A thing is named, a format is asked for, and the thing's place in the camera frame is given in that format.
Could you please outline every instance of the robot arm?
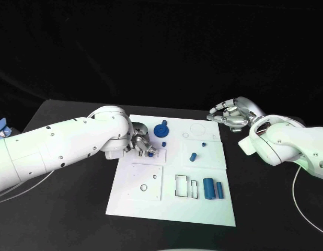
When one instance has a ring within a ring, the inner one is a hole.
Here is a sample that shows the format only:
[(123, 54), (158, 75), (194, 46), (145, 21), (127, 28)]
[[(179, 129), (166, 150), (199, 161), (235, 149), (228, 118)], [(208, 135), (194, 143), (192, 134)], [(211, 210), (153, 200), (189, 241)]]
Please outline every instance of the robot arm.
[(231, 100), (234, 102), (222, 102), (211, 110), (215, 113), (224, 109), (224, 117), (208, 115), (207, 118), (228, 125), (234, 132), (251, 126), (250, 136), (240, 141), (245, 153), (251, 155), (257, 152), (273, 166), (284, 161), (296, 162), (323, 179), (323, 128), (306, 128), (291, 118), (266, 116), (255, 103), (244, 97)]
[(143, 139), (137, 148), (156, 152), (120, 107), (101, 107), (91, 115), (94, 119), (76, 118), (0, 139), (0, 191), (99, 151), (107, 159), (123, 157), (124, 149), (136, 148), (136, 135)]

